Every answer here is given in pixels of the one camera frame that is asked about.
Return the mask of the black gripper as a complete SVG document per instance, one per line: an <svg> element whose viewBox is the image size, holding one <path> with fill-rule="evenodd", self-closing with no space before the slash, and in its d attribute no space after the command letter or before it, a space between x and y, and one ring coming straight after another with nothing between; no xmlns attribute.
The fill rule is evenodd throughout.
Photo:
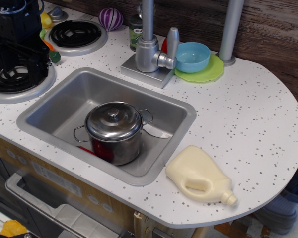
<svg viewBox="0 0 298 238"><path fill-rule="evenodd" d="M25 92L44 82L49 52L39 35L19 43L0 36L0 93Z"/></svg>

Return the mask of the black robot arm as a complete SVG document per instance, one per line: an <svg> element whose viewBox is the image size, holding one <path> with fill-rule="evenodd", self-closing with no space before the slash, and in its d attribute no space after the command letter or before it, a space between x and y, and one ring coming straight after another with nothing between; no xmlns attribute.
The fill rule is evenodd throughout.
<svg viewBox="0 0 298 238"><path fill-rule="evenodd" d="M19 93L48 76L49 48L40 38L43 1L0 0L0 93Z"/></svg>

